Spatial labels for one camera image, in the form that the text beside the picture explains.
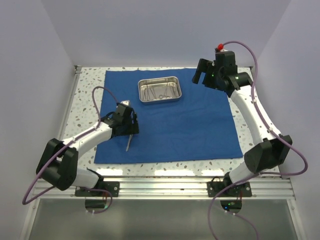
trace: gray wall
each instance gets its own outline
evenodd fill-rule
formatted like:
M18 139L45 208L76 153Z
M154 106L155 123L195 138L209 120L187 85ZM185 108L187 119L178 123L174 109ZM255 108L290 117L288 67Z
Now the gray wall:
M73 66L39 0L0 6L0 239L19 237L25 190L57 135Z
M42 0L74 64L195 66L218 43L260 55L290 0ZM238 62L251 64L241 47Z
M292 0L259 58L258 94L271 119L309 160L292 177L298 210L310 240L319 239L320 211L320 28L318 0ZM299 171L290 153L283 171Z

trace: speckled tabletop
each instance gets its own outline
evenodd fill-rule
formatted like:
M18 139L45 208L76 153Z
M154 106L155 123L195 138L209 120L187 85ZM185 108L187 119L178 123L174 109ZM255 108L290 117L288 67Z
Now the speckled tabletop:
M104 86L106 71L134 71L134 70L167 70L181 67L83 67L74 93L70 113L68 115L63 138L74 136L97 121L97 114L93 106L91 91L95 86ZM249 68L239 68L239 72L247 72ZM103 91L97 90L95 99L98 108L101 107ZM246 121L237 106L229 99L231 112L243 153L253 147L253 140ZM94 164L97 148L89 150L78 161L78 166L90 168L104 176L223 176L236 168L244 160L214 159L165 163L139 164Z

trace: blue tablecloth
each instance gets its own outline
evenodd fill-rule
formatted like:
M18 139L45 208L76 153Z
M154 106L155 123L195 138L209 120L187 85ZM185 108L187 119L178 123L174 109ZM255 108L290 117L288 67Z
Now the blue tablecloth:
M128 136L118 136L97 146L96 164L135 164L242 157L227 95L193 84L194 69L159 71L107 71L104 86L118 101L130 100L138 115L140 133L126 152ZM175 76L179 101L144 105L138 81ZM114 100L103 93L101 115L115 110Z

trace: metal bracket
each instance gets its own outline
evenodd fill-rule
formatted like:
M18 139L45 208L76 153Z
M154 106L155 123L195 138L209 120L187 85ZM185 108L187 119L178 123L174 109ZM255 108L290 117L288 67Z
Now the metal bracket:
M120 183L118 181L104 181L103 186L105 190L110 192L112 194L113 198L116 198L119 196L119 190L120 190ZM89 191L85 190L83 188L76 188L74 195L76 197L102 197L103 192L102 191Z
M218 192L225 188L222 181L208 181L206 183L208 196L213 198ZM240 192L242 197L252 197L251 186L249 182L237 185L222 193L219 197L238 197Z

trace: silver tray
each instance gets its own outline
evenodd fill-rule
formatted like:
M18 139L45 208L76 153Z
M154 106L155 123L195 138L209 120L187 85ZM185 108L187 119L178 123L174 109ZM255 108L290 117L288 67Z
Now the silver tray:
M175 76L144 79L138 82L139 98L144 104L178 101L181 88Z

